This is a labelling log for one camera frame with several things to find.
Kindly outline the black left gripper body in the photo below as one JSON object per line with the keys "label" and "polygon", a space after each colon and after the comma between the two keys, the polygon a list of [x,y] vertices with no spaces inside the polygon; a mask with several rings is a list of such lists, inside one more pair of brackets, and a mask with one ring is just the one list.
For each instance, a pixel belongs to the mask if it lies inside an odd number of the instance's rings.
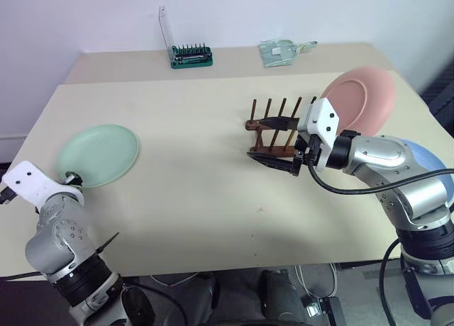
{"label": "black left gripper body", "polygon": [[0,193],[0,204],[8,204],[11,202],[15,197],[17,196],[16,192],[13,191],[11,188],[6,187],[3,190],[1,190]]}

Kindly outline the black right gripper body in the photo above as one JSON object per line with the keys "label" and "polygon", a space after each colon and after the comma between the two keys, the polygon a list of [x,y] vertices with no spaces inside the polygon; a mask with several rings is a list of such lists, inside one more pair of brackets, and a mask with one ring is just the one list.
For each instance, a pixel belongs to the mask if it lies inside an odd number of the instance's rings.
{"label": "black right gripper body", "polygon": [[294,149],[295,153],[290,174],[299,176],[300,169],[303,165],[306,165],[309,171],[313,172],[321,151],[320,137],[318,135],[310,135],[309,140],[305,141],[301,135],[298,135]]}

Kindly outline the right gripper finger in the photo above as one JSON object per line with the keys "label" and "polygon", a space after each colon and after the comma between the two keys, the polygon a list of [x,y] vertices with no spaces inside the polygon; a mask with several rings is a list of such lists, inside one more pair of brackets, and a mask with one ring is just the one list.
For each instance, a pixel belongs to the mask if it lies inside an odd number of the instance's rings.
{"label": "right gripper finger", "polygon": [[258,121],[259,124],[268,127],[273,130],[296,130],[298,127],[299,119],[298,118],[291,118],[291,117],[284,117],[284,116],[277,116],[277,117],[268,117],[263,118]]}
{"label": "right gripper finger", "polygon": [[287,173],[292,173],[293,171],[293,162],[279,157],[274,156],[273,154],[268,154],[264,152],[247,152],[247,155],[259,162],[260,164],[269,167],[271,169],[280,170]]}

